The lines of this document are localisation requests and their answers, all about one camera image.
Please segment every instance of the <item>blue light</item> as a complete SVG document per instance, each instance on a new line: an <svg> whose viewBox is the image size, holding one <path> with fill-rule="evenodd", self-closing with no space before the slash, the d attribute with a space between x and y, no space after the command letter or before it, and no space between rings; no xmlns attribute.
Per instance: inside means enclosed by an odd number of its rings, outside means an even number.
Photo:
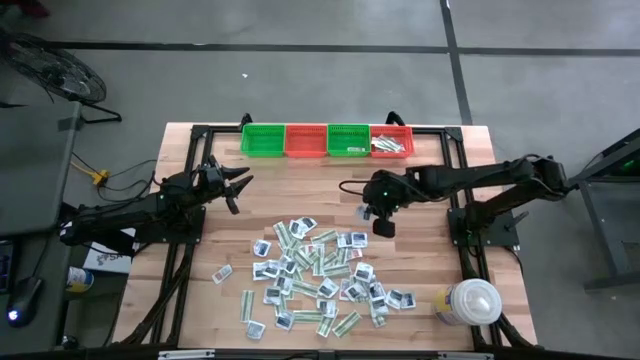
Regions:
<svg viewBox="0 0 640 360"><path fill-rule="evenodd" d="M16 321L18 319L18 312L16 310L9 311L9 320Z"/></svg>

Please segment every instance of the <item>wooden tabletop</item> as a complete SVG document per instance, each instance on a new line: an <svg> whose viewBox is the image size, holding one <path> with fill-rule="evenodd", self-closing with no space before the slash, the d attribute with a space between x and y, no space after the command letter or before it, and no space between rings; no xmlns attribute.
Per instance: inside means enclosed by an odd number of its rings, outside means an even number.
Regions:
<svg viewBox="0 0 640 360"><path fill-rule="evenodd" d="M193 125L167 124L158 157L157 178L183 170ZM463 126L462 131L469 166L495 162L486 127ZM443 325L431 309L431 300L437 290L461 281L458 254L448 235L445 213L449 203L416 203L409 209L402 209L392 218L396 223L396 237L386 239L373 235L370 228L355 217L361 199L338 189L341 180L369 179L381 168L404 173L407 166L442 164L442 151L436 136L415 136L415 154L408 159L247 158L240 152L240 137L240 134L215 135L213 153L223 165L251 167L250 174L255 179L237 200L240 214L231 215L222 200L207 205L203 239L196 247L191 269L181 348L472 349L468 327ZM483 200L500 191L500 188L476 189L475 196ZM288 224L290 219L300 216L310 216L319 223L311 235L329 229L368 231L369 246L364 249L362 261L374 266L377 278L387 291L415 291L416 308L391 309L386 326L375 329L367 304L338 301L340 314L334 326L354 309L362 315L360 323L341 339L333 334L326 339L316 335L317 324L295 324L290 332L276 328L273 306L262 304L264 288L271 282L252 281L253 262L264 261L253 255L252 243L256 239L275 240L268 257L278 259L280 249L275 246L277 237L272 225L279 221ZM114 341L129 335L157 299L166 252L166 245L151 245L134 259ZM486 252L491 280L500 292L504 312L522 335L535 343L517 262L512 254L501 248L487 248ZM225 264L230 264L234 272L223 284L215 285L211 275ZM316 284L322 280L312 278L310 271L305 272L305 279ZM245 335L246 324L240 322L243 290L255 291L252 318L267 325L260 341L249 340ZM313 310L315 299L296 293L287 306L290 310ZM170 303L165 336L171 323L172 308L173 303Z"/></svg>

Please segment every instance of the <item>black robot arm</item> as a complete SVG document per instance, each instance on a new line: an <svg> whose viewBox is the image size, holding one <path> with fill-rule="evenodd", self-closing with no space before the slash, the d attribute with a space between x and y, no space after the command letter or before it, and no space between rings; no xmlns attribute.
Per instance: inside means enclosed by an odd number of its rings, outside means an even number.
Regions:
<svg viewBox="0 0 640 360"><path fill-rule="evenodd" d="M413 202L447 200L460 190L487 186L515 185L487 200L465 206L467 229L479 230L493 219L534 199L560 200L570 190L562 164L552 158L527 155L501 164L454 169L444 165L415 166L404 175L378 170L367 182L362 200L367 207L365 219L378 217L373 232L395 236L395 224L389 221L394 212Z"/></svg>
<svg viewBox="0 0 640 360"><path fill-rule="evenodd" d="M213 155L205 166L191 173L180 172L162 179L156 193L125 203L85 207L65 223L60 239L67 245L95 241L123 255L132 255L133 242L189 243L199 241L205 203L224 197L233 214L239 212L234 199L253 179L247 176L230 183L249 168L221 166ZM121 229L134 228L131 237Z"/></svg>

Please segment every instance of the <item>can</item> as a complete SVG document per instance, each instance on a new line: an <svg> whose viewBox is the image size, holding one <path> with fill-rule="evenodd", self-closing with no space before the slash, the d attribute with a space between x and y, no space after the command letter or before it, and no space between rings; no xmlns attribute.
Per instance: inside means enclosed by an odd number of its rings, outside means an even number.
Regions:
<svg viewBox="0 0 640 360"><path fill-rule="evenodd" d="M482 279L469 279L439 290L433 313L447 325L489 325L502 313L498 290Z"/></svg>
<svg viewBox="0 0 640 360"><path fill-rule="evenodd" d="M93 285L93 274L89 270L69 267L66 290L72 293L83 293Z"/></svg>

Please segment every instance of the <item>concrete floor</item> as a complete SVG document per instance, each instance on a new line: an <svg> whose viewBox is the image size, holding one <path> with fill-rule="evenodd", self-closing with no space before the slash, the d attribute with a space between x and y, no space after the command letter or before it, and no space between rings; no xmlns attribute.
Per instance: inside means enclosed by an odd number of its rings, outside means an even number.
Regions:
<svg viewBox="0 0 640 360"><path fill-rule="evenodd" d="M446 45L437 0L59 0L48 5L49 19L9 12L5 22L50 40ZM633 0L450 0L450 6L460 46L640 47L640 3ZM156 157L169 121L237 122L250 112L263 122L375 123L395 110L415 124L461 123L448 55L75 55L105 80L109 94L103 105L125 117L122 124L87 126L79 135L75 151L99 168L122 169ZM463 56L461 63L474 124L489 126L498 160L553 154L572 175L638 127L640 58ZM0 76L0 100L49 101L43 90L11 71L0 68ZM113 186L146 178L150 171L139 169ZM65 196L74 205L100 202L76 172L70 173ZM606 271L580 196L533 202L522 210L531 213L518 233L539 343L638 357L638 288L582 290L585 281ZM100 345L106 336L105 302L82 306L76 332L86 346Z"/></svg>

